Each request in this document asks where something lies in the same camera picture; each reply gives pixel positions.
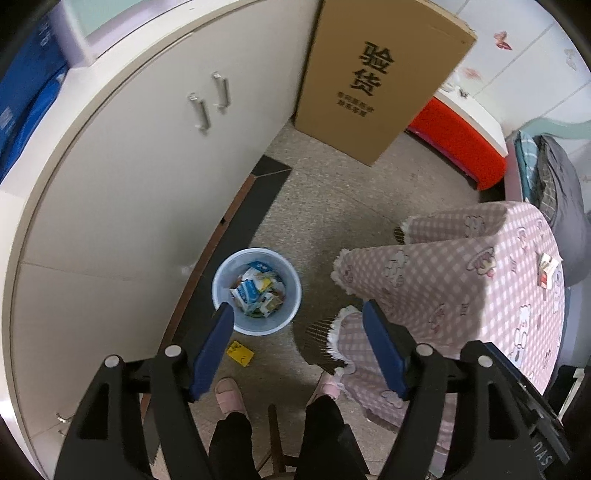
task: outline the black device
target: black device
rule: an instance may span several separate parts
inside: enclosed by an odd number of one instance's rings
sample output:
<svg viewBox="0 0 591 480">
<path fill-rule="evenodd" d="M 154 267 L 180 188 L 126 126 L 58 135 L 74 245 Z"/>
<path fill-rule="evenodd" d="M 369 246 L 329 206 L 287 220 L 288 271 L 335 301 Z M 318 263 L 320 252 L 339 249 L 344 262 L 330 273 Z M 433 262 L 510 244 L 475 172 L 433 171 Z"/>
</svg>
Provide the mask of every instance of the black device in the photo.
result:
<svg viewBox="0 0 591 480">
<path fill-rule="evenodd" d="M 380 480 L 424 480 L 447 393 L 458 401 L 442 478 L 566 478 L 570 450 L 560 422 L 494 346 L 469 342 L 459 360 L 444 358 L 388 322 L 373 300 L 365 304 L 363 325 L 388 388 L 410 401 Z M 154 358 L 107 357 L 74 415 L 54 478 L 152 479 L 138 395 L 150 393 L 171 480 L 214 480 L 188 403 L 210 388 L 232 329 L 233 310 L 224 303 L 211 319 L 196 322 L 181 345 Z"/>
</svg>

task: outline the slipper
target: slipper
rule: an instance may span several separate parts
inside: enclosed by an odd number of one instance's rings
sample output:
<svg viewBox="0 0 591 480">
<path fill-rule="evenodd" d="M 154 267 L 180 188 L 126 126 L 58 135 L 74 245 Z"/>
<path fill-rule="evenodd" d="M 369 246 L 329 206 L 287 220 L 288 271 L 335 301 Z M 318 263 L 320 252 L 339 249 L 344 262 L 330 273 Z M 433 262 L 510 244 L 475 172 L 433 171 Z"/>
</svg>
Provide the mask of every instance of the slipper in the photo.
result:
<svg viewBox="0 0 591 480">
<path fill-rule="evenodd" d="M 328 395 L 333 400 L 339 398 L 340 395 L 340 388 L 337 385 L 335 378 L 326 372 L 323 372 L 320 376 L 320 379 L 316 384 L 316 389 L 314 390 L 314 393 L 312 393 L 306 406 L 310 405 L 323 395 Z"/>
<path fill-rule="evenodd" d="M 238 388 L 238 384 L 233 378 L 222 378 L 216 385 L 215 393 L 217 404 L 224 418 L 233 411 L 240 412 L 248 418 L 240 388 Z"/>
</svg>

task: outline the yellow paper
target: yellow paper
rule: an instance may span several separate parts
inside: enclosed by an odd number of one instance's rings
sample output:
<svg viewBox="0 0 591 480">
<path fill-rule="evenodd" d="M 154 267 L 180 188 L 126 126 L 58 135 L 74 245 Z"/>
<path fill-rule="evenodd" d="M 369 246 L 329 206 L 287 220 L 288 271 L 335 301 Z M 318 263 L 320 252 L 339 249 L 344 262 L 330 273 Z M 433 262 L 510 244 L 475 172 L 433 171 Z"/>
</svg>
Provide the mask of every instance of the yellow paper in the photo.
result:
<svg viewBox="0 0 591 480">
<path fill-rule="evenodd" d="M 255 352 L 246 348 L 243 344 L 234 340 L 226 351 L 228 356 L 241 364 L 243 367 L 247 367 L 251 362 Z"/>
</svg>

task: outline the pink checkered tablecloth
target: pink checkered tablecloth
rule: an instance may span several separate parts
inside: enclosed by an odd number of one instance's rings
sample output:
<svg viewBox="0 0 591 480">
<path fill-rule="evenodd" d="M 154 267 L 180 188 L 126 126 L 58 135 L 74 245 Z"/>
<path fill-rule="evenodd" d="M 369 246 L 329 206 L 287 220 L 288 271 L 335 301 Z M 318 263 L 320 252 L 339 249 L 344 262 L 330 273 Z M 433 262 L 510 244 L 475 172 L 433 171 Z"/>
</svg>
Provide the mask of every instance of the pink checkered tablecloth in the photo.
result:
<svg viewBox="0 0 591 480">
<path fill-rule="evenodd" d="M 418 343 L 459 358 L 471 340 L 493 342 L 540 391 L 560 347 L 564 317 L 561 266 L 554 286 L 538 286 L 538 257 L 559 258 L 552 231 L 528 203 L 493 202 L 416 217 L 402 225 L 406 245 L 343 250 L 332 278 L 347 293 L 375 299 Z M 370 417 L 394 430 L 406 404 L 388 391 L 362 326 L 343 309 L 329 353 L 347 363 L 337 377 Z M 438 446 L 447 452 L 456 399 L 448 395 Z"/>
</svg>

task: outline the gray bedding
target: gray bedding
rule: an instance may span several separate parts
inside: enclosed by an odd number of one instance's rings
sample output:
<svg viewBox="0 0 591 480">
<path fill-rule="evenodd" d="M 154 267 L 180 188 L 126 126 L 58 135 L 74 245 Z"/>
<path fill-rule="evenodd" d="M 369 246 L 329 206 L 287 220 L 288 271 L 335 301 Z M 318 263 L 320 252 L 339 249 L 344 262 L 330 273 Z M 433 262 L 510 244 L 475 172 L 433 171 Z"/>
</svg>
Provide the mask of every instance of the gray bedding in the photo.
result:
<svg viewBox="0 0 591 480">
<path fill-rule="evenodd" d="M 564 286 L 570 287 L 584 280 L 591 270 L 591 256 L 587 254 L 591 225 L 584 212 L 579 178 L 566 152 L 547 135 L 539 137 L 538 144 L 556 187 L 557 209 L 549 223 L 563 259 Z"/>
</svg>

